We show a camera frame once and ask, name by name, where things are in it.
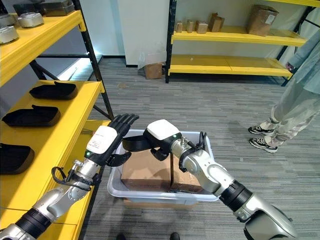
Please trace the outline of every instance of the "sleeve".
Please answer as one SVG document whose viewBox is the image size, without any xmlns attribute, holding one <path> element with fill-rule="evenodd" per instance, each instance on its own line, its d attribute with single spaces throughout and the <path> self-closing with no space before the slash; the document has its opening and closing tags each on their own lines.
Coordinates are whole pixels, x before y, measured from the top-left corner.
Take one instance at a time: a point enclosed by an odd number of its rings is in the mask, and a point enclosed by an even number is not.
<svg viewBox="0 0 320 240">
<path fill-rule="evenodd" d="M 288 62 L 295 68 L 299 68 L 319 42 L 320 30 L 318 30 L 302 47 L 300 47 Z"/>
</svg>

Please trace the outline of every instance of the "shoe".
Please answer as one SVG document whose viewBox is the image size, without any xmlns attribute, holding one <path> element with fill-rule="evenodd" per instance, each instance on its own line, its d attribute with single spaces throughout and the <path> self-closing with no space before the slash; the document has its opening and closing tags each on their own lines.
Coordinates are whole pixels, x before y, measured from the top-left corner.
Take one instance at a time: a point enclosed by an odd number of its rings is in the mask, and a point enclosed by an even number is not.
<svg viewBox="0 0 320 240">
<path fill-rule="evenodd" d="M 171 233 L 170 240 L 180 240 L 179 234 L 177 232 Z"/>
<path fill-rule="evenodd" d="M 259 125 L 249 127 L 248 131 L 252 134 L 264 134 L 264 135 L 272 135 L 274 133 L 274 129 L 265 130 L 265 129 L 262 129 Z"/>
<path fill-rule="evenodd" d="M 276 151 L 278 151 L 278 147 L 273 147 L 273 146 L 269 146 L 266 143 L 266 140 L 264 138 L 251 138 L 249 140 L 249 143 L 254 146 L 257 149 L 263 149 L 265 151 L 267 151 L 268 153 L 275 153 Z"/>
<path fill-rule="evenodd" d="M 122 233 L 119 233 L 119 234 L 116 236 L 115 239 L 116 239 L 116 240 L 126 240 L 126 237 L 125 237 L 125 235 L 123 235 Z"/>
</svg>

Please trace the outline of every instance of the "white plastic tub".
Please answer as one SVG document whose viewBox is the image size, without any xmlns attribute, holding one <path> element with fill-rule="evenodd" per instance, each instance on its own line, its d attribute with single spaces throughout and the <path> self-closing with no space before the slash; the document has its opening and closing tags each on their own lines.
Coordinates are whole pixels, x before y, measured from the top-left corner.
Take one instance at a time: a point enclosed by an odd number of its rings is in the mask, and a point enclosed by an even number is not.
<svg viewBox="0 0 320 240">
<path fill-rule="evenodd" d="M 134 130 L 130 129 L 126 137 L 142 135 L 144 130 Z M 182 131 L 184 137 L 186 137 L 191 142 L 199 142 L 199 132 L 196 131 Z M 214 155 L 211 150 L 211 145 L 209 138 L 205 139 L 206 151 L 212 157 L 214 161 Z M 116 154 L 125 153 L 125 149 L 122 143 L 116 150 Z M 163 192 L 163 191 L 135 191 L 129 190 L 121 181 L 122 166 L 112 167 L 111 173 L 108 181 L 108 191 L 109 193 L 118 198 L 127 198 L 134 203 L 163 203 L 163 204 L 182 204 L 182 205 L 193 205 L 199 201 L 204 202 L 214 202 L 218 198 L 209 192 L 203 191 L 201 193 L 192 194 L 184 192 Z"/>
</svg>

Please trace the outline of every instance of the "light gray pants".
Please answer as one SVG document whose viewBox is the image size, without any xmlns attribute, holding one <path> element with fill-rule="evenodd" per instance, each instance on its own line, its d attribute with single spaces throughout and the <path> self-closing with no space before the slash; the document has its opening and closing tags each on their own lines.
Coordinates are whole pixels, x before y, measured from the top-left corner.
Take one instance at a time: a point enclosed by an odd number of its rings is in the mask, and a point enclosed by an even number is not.
<svg viewBox="0 0 320 240">
<path fill-rule="evenodd" d="M 271 147 L 282 145 L 305 129 L 320 111 L 320 94 L 307 91 L 301 82 L 292 78 L 279 103 L 271 110 L 269 120 L 260 124 L 265 130 L 274 129 L 273 135 L 265 136 Z"/>
</svg>

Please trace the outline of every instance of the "brown cardboard box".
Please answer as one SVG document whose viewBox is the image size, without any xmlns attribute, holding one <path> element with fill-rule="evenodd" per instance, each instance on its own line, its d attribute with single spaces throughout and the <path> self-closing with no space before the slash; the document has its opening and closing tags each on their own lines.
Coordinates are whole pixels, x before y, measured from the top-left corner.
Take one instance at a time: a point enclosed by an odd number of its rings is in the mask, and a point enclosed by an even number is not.
<svg viewBox="0 0 320 240">
<path fill-rule="evenodd" d="M 162 77 L 162 63 L 148 64 L 143 67 L 146 79 L 160 79 Z"/>
<path fill-rule="evenodd" d="M 171 160 L 171 191 L 198 193 L 203 190 L 197 178 L 190 172 L 179 169 L 179 158 L 170 154 Z"/>
<path fill-rule="evenodd" d="M 213 26 L 210 29 L 211 32 L 220 32 L 222 26 L 224 25 L 225 19 L 223 17 L 220 16 L 216 16 L 214 18 L 214 22 L 213 22 Z"/>
<path fill-rule="evenodd" d="M 188 19 L 186 22 L 187 33 L 192 33 L 194 31 L 194 28 L 195 28 L 195 22 Z"/>
<path fill-rule="evenodd" d="M 208 28 L 209 28 L 210 31 L 212 31 L 212 27 L 214 26 L 214 22 L 215 22 L 215 19 L 216 19 L 217 16 L 218 16 L 217 12 L 211 14 L 211 18 L 210 18 L 210 21 L 209 21 L 209 24 L 208 24 Z"/>
<path fill-rule="evenodd" d="M 177 33 L 181 33 L 181 32 L 182 32 L 182 21 L 178 21 L 178 22 L 176 23 L 175 31 L 176 31 Z"/>
<path fill-rule="evenodd" d="M 170 158 L 157 160 L 150 150 L 133 152 L 123 165 L 121 181 L 130 190 L 167 192 L 171 183 Z"/>
<path fill-rule="evenodd" d="M 195 30 L 198 34 L 205 34 L 208 29 L 208 24 L 205 21 L 196 21 Z"/>
<path fill-rule="evenodd" d="M 278 11 L 265 5 L 253 5 L 251 15 L 246 26 L 249 34 L 267 36 Z"/>
</svg>

